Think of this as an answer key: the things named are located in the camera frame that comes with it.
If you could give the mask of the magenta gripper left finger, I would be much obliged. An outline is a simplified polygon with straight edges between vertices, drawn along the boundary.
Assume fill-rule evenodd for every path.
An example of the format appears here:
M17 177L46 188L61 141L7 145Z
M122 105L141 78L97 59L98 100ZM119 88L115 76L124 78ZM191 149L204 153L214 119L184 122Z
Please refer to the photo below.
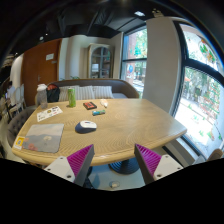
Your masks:
M94 145L91 144L68 157L59 156L45 168L45 171L75 183L78 186L83 186L93 157Z

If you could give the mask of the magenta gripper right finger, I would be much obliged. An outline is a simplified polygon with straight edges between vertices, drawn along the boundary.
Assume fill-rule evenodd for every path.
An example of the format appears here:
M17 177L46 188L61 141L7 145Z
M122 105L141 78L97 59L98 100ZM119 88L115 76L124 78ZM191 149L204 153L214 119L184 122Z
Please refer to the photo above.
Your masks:
M135 145L134 154L145 184L150 184L182 169L182 166L168 154L159 155L139 144Z

